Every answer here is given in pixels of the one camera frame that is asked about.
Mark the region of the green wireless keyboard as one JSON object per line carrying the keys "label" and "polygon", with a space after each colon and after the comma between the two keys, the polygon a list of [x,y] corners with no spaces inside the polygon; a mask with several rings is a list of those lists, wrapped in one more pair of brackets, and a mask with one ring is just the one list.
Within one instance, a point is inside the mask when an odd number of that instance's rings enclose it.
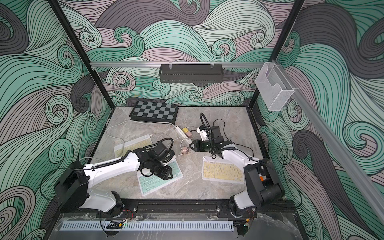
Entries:
{"label": "green wireless keyboard", "polygon": [[154,193],[157,190],[160,190],[165,186],[180,180],[183,177],[183,173],[179,167],[178,162],[176,161],[176,158],[173,158],[170,162],[167,163],[167,165],[172,168],[173,178],[170,180],[162,180],[155,175],[145,177],[141,174],[140,171],[137,172],[137,178],[142,196],[147,196],[151,193]]}

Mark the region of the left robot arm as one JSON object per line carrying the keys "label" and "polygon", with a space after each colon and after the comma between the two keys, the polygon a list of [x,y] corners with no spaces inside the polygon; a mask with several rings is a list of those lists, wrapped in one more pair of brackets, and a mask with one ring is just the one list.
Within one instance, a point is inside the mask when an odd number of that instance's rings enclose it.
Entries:
{"label": "left robot arm", "polygon": [[163,141],[128,150],[123,156],[97,164],[74,162],[62,173],[54,185],[59,211],[63,214],[78,209],[97,210],[106,217],[118,217],[124,211],[121,196],[115,192],[94,190],[94,186],[119,175],[149,170],[149,176],[162,180],[173,178],[168,165],[175,156],[172,147]]}

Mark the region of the white power strip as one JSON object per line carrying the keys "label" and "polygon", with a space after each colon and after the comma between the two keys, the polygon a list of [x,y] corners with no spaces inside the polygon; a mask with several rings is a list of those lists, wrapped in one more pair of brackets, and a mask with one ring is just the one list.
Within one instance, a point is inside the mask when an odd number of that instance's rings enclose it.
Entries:
{"label": "white power strip", "polygon": [[178,133],[178,135],[181,137],[181,138],[187,138],[189,139],[189,137],[182,131],[182,129],[178,126],[175,127],[175,131]]}

